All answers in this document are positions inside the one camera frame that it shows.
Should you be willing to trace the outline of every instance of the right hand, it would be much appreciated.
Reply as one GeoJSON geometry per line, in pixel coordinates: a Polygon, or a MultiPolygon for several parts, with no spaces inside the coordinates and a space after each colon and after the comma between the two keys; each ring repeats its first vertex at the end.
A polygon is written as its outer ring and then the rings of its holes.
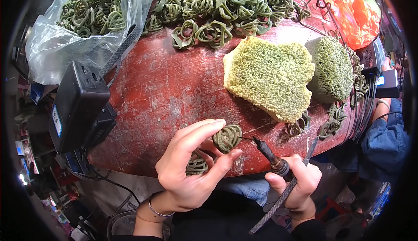
{"type": "MultiPolygon", "coordinates": [[[[302,158],[295,154],[291,157],[283,157],[289,163],[289,168],[298,180],[295,188],[290,192],[288,199],[285,202],[285,207],[290,211],[301,210],[308,200],[312,192],[316,189],[321,180],[322,173],[315,165],[308,163],[307,166],[302,162],[302,158]]],[[[270,183],[280,195],[285,191],[289,185],[285,180],[274,173],[265,174],[265,179],[270,183]]]]}

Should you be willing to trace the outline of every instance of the green sponge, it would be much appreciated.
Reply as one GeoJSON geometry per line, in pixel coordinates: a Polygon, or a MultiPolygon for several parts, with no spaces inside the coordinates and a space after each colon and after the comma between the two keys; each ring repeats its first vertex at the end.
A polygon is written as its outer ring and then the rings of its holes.
{"type": "Polygon", "coordinates": [[[295,123],[311,102],[315,65],[305,46],[247,37],[224,57],[224,87],[275,120],[295,123]]]}
{"type": "Polygon", "coordinates": [[[345,100],[353,88],[353,67],[338,39],[322,36],[305,44],[315,63],[315,75],[308,83],[312,96],[322,103],[345,100]]]}

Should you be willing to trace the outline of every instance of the red table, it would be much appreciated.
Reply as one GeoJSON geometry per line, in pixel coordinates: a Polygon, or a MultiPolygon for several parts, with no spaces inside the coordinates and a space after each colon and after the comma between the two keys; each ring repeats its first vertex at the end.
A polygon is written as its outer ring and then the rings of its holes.
{"type": "MultiPolygon", "coordinates": [[[[304,22],[324,31],[335,26],[322,19],[321,9],[309,4],[312,17],[304,22]]],[[[304,157],[321,125],[328,120],[329,104],[312,99],[308,109],[313,117],[311,128],[302,135],[289,137],[284,123],[277,123],[263,110],[223,87],[223,56],[232,51],[243,37],[235,34],[225,47],[211,49],[207,44],[185,51],[171,46],[173,28],[141,38],[124,59],[119,75],[110,89],[110,103],[117,112],[117,125],[107,139],[88,154],[98,167],[129,174],[157,177],[155,164],[176,130],[203,119],[223,118],[227,124],[239,124],[244,137],[252,135],[266,141],[277,156],[299,154],[304,157]]],[[[320,34],[291,20],[283,20],[259,36],[275,44],[306,41],[320,34]]],[[[341,144],[354,123],[354,111],[344,108],[348,118],[335,136],[318,142],[314,155],[341,144]]],[[[227,176],[267,171],[268,161],[255,144],[243,140],[243,150],[227,176]]]]}

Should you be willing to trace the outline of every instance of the bangle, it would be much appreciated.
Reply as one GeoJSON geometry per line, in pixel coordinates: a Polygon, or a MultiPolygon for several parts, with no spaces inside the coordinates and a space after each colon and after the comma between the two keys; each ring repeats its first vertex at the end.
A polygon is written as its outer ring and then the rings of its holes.
{"type": "Polygon", "coordinates": [[[161,214],[161,213],[158,213],[157,211],[155,211],[155,210],[154,210],[154,208],[153,208],[153,207],[151,207],[151,198],[152,198],[154,195],[155,195],[155,193],[154,193],[154,194],[152,194],[152,195],[148,198],[148,205],[149,205],[149,207],[150,207],[150,210],[151,210],[152,212],[154,212],[155,214],[159,215],[159,216],[165,216],[165,217],[172,216],[172,215],[174,214],[174,212],[170,213],[169,215],[163,215],[163,214],[161,214]]]}
{"type": "Polygon", "coordinates": [[[385,101],[384,99],[378,99],[378,105],[379,103],[383,103],[384,105],[386,105],[386,107],[388,107],[389,112],[390,112],[390,105],[387,101],[385,101]]]}

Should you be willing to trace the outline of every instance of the blue jeans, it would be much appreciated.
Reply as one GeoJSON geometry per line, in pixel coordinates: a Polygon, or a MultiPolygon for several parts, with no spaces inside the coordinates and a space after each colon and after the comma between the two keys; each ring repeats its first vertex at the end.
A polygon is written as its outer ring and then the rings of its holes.
{"type": "Polygon", "coordinates": [[[260,206],[264,206],[267,202],[267,193],[270,184],[264,179],[266,172],[222,178],[216,186],[216,190],[228,191],[239,194],[254,200],[260,206]]]}

